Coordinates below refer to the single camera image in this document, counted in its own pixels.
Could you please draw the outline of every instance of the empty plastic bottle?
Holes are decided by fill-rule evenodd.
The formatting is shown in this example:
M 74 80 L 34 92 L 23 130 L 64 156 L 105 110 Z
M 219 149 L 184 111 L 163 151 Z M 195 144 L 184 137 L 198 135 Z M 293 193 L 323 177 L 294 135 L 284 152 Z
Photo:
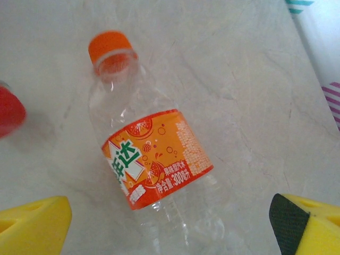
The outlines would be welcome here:
M 98 77 L 90 120 L 150 254 L 225 254 L 222 192 L 176 104 L 122 33 L 97 35 L 89 54 Z

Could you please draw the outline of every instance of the orange label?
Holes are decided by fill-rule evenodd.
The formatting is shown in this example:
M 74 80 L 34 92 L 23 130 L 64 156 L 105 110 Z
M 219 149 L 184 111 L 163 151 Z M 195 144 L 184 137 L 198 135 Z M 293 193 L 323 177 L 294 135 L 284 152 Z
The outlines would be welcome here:
M 167 110 L 126 126 L 102 147 L 133 210 L 213 169 L 181 112 Z

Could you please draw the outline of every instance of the white marble surface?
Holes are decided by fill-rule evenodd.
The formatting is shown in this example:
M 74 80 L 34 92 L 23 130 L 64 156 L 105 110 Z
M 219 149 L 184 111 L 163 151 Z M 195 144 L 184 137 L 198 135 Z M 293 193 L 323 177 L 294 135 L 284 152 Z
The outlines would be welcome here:
M 279 254 L 277 192 L 340 205 L 339 131 L 283 0 L 2 0 L 0 24 L 0 79 L 29 112 L 0 141 L 0 209 L 68 196 L 62 254 L 139 254 L 87 113 L 87 45 L 105 29 L 128 35 L 211 156 L 226 254 Z

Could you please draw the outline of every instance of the orange bottle cap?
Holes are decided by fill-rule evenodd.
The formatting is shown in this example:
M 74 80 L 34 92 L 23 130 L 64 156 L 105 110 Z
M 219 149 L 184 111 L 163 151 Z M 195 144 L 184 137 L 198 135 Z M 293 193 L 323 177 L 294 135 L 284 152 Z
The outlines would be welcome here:
M 95 36 L 89 44 L 89 54 L 93 65 L 108 52 L 117 49 L 132 49 L 127 37 L 119 31 L 106 31 Z

